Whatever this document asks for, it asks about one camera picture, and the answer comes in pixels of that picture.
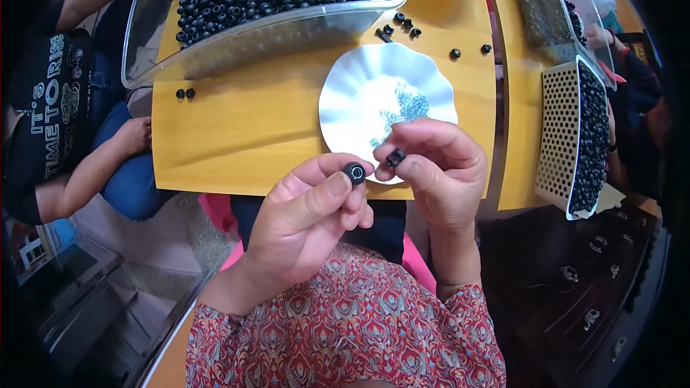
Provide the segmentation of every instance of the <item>white paper plate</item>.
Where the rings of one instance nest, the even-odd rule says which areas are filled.
[[[333,65],[319,99],[321,132],[334,153],[377,165],[373,150],[393,123],[426,116],[457,125],[453,86],[432,59],[404,45],[363,45]],[[387,182],[395,185],[399,177]]]

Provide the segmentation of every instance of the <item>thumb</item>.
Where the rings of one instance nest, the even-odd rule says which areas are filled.
[[[410,154],[395,168],[395,174],[413,189],[432,196],[448,192],[448,177],[434,162],[418,154]]]
[[[338,171],[285,206],[289,224],[295,232],[303,231],[334,213],[350,195],[352,182],[344,172]]]

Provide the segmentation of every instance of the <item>paisley print blouse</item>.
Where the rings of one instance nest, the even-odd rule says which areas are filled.
[[[441,302],[400,265],[341,244],[321,270],[246,317],[200,305],[188,387],[505,387],[479,286]]]

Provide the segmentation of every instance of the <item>dark wooden cabinet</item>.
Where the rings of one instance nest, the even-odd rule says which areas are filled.
[[[602,342],[635,294],[658,226],[634,207],[569,222],[553,206],[479,225],[491,315],[523,349],[511,353],[530,354],[559,387],[589,388],[610,380],[613,368],[598,381],[583,370],[601,348],[610,362],[617,339]],[[627,340],[621,342],[622,349]]]

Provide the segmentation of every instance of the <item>pink chair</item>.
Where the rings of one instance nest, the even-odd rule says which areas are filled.
[[[199,203],[202,205],[203,211],[211,219],[212,224],[220,231],[228,233],[237,224],[237,220],[235,220],[233,211],[230,208],[229,195],[203,194],[199,196]],[[404,235],[402,244],[404,246],[402,267],[412,277],[417,279],[420,285],[427,288],[432,294],[435,294],[436,279],[429,271],[427,263],[424,262],[422,255],[419,254],[417,247],[407,233]],[[230,265],[236,263],[242,254],[244,254],[244,247],[242,246],[242,240],[240,240],[220,270],[225,270]]]

